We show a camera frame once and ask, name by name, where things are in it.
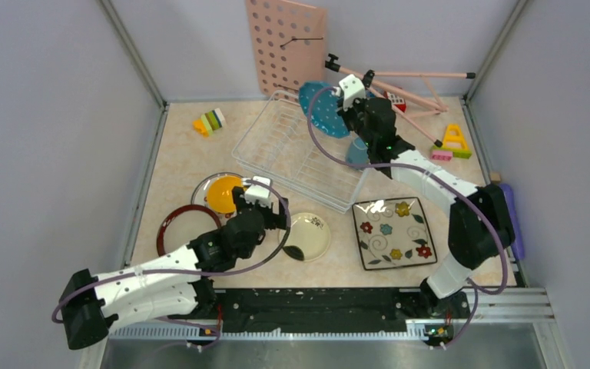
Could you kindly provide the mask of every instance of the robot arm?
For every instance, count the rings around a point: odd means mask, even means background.
[[[327,62],[328,68],[334,69],[335,66],[333,59]],[[396,116],[390,100],[365,97],[365,88],[370,86],[373,76],[373,71],[368,71],[363,80],[348,75],[340,81],[340,87],[334,93],[340,97],[337,113],[347,129],[363,139],[371,164],[394,164],[377,170],[416,189],[440,206],[449,217],[450,253],[420,286],[429,308],[433,310],[441,305],[443,299],[462,289],[472,272],[485,260],[496,256],[498,249],[481,219],[466,203],[441,184],[430,181],[429,176],[439,178],[475,204],[492,223],[504,247],[508,247],[515,238],[512,222],[499,186],[490,184],[481,188],[451,175],[396,134]],[[423,170],[414,171],[396,164],[414,165]]]
[[[253,179],[270,185],[267,178]],[[176,251],[141,265],[93,276],[88,269],[73,274],[60,301],[91,283],[123,274],[136,275],[90,288],[61,309],[69,348],[91,346],[110,331],[156,317],[206,317],[217,303],[210,279],[197,274],[144,271],[228,271],[238,258],[252,256],[255,247],[263,242],[266,229],[286,228],[285,209],[280,204],[279,214],[273,213],[267,189],[250,185],[247,190],[237,187],[232,194],[237,215],[222,228],[201,234]]]

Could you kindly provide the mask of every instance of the flower design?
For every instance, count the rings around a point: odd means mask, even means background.
[[[417,250],[417,256],[422,256],[425,259],[428,259],[429,256],[432,256],[433,253],[431,252],[431,248],[423,244],[422,246],[415,248]]]
[[[372,225],[368,221],[361,223],[360,229],[362,229],[365,233],[372,234]]]
[[[403,256],[403,254],[401,253],[401,251],[398,248],[394,248],[390,252],[390,257],[395,260],[401,260],[402,256]]]
[[[387,236],[388,234],[392,234],[393,233],[392,226],[390,226],[390,224],[381,224],[381,233],[383,233],[384,236]]]
[[[407,215],[410,215],[410,206],[405,201],[399,202],[397,205],[395,205],[395,212],[397,215],[403,218]]]

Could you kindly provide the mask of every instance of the flower-patterned plate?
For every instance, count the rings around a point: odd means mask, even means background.
[[[357,202],[352,212],[366,271],[437,262],[429,224],[418,198]]]

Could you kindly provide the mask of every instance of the pink pegboard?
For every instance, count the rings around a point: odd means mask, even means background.
[[[246,0],[245,6],[266,96],[276,90],[297,94],[304,82],[324,79],[326,9],[285,0]]]

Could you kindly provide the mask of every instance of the white wall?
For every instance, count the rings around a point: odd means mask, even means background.
[[[590,367],[590,2],[532,2],[474,110],[515,189],[528,275]]]
[[[96,1],[0,1],[0,368],[77,364],[51,310],[118,266],[158,114]]]
[[[356,71],[477,71],[515,0],[304,0],[327,8],[327,46]],[[167,100],[260,98],[245,1],[114,0]],[[337,74],[330,72],[330,79]],[[428,94],[423,84],[399,84]],[[437,80],[438,93],[470,81]]]

